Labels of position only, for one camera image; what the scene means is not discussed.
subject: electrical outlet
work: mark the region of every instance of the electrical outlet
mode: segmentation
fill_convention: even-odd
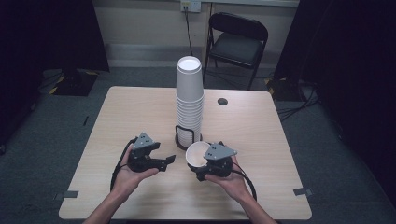
[[[184,12],[185,8],[189,12],[201,12],[201,2],[199,2],[199,1],[180,1],[180,11]]]
[[[180,1],[180,11],[184,12],[185,8],[190,11],[191,1]]]

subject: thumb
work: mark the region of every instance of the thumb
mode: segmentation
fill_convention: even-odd
[[[211,181],[213,183],[219,183],[219,177],[216,175],[205,175],[205,180]]]

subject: black chair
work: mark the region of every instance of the black chair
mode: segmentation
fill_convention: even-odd
[[[222,32],[216,40],[213,30]],[[218,12],[209,19],[209,34],[206,44],[205,67],[203,80],[209,58],[218,62],[230,63],[236,66],[253,69],[248,83],[250,90],[253,79],[262,59],[268,31],[259,21],[250,20],[231,13]]]

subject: chair backrest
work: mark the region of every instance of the chair backrest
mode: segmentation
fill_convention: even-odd
[[[266,41],[268,31],[259,21],[247,19],[227,12],[218,12],[209,19],[209,29],[215,29],[232,35]]]

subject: person's left hand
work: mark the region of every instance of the person's left hand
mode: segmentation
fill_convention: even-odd
[[[131,154],[131,150],[134,144],[129,145],[128,149],[124,157],[122,158],[122,162],[120,166],[125,165],[128,162],[129,154]],[[117,174],[116,181],[114,183],[113,190],[111,192],[119,194],[126,201],[129,195],[134,192],[134,190],[139,185],[140,181],[144,180],[147,177],[158,174],[159,170],[157,168],[148,169],[142,173],[133,172],[128,165],[121,167],[119,173]]]

